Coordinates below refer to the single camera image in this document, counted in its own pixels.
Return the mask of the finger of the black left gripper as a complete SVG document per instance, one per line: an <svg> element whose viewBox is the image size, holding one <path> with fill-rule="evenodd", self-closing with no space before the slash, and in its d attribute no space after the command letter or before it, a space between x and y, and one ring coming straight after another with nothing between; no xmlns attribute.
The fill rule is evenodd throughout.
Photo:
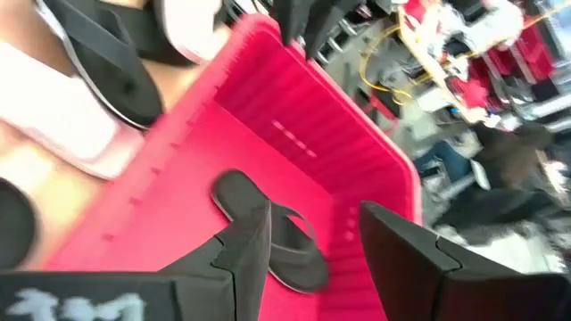
<svg viewBox="0 0 571 321"><path fill-rule="evenodd" d="M303 33L308 15L309 0L273 0L271 18L278 22L284 46Z"/></svg>
<svg viewBox="0 0 571 321"><path fill-rule="evenodd" d="M358 0L316 0L310 8L304 31L305 58L315 58L326 43L330 30L351 10Z"/></svg>

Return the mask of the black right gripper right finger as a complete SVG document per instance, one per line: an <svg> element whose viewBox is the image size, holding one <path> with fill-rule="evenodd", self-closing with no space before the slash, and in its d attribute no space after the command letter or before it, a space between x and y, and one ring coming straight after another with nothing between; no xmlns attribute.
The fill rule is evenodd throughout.
<svg viewBox="0 0 571 321"><path fill-rule="evenodd" d="M366 261L389 321L571 321L571 281L526 275L375 202L360 205Z"/></svg>

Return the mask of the black flip-flop sandal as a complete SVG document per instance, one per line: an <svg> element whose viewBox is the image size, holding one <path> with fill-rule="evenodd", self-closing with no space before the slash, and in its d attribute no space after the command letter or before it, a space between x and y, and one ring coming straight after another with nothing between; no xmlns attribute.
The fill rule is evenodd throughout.
<svg viewBox="0 0 571 321"><path fill-rule="evenodd" d="M162 100L120 16L98 0L33 4L102 106L133 128L151 127Z"/></svg>
<svg viewBox="0 0 571 321"><path fill-rule="evenodd" d="M327 261L316 242L314 228L301 213L273 202L244 172L236 169L217 177L211 198L231 221L245 218L259 208L269 211L269 272L281 284L300 293L318 292L327 286Z"/></svg>

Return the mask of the red plastic bin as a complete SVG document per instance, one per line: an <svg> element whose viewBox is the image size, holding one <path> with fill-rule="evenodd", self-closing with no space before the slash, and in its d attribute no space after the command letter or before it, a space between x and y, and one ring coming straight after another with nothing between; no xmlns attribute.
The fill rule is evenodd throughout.
<svg viewBox="0 0 571 321"><path fill-rule="evenodd" d="M148 132L47 270L153 271L227 224L215 178L243 171L273 202L303 214L327 258L327 288L300 294L267 280L260 321L385 321L359 236L376 202L420 223L418 175L404 153L315 63L252 14L177 106Z"/></svg>

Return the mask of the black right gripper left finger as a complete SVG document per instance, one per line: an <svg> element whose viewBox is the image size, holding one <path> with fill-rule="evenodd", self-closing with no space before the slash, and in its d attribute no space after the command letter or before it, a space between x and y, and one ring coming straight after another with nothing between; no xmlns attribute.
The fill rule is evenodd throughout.
<svg viewBox="0 0 571 321"><path fill-rule="evenodd" d="M0 321L257 321L270 207L157 272L3 272Z"/></svg>

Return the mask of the person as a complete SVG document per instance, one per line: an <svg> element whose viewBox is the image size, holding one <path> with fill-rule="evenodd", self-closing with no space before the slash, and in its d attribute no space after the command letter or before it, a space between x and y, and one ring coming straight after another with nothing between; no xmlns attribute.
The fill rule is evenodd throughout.
<svg viewBox="0 0 571 321"><path fill-rule="evenodd" d="M538 152L553 140L542 124L527 122L512 131L487 127L483 122L470 127L481 149L471 158L476 184L484 190L525 189L526 180L539 164Z"/></svg>

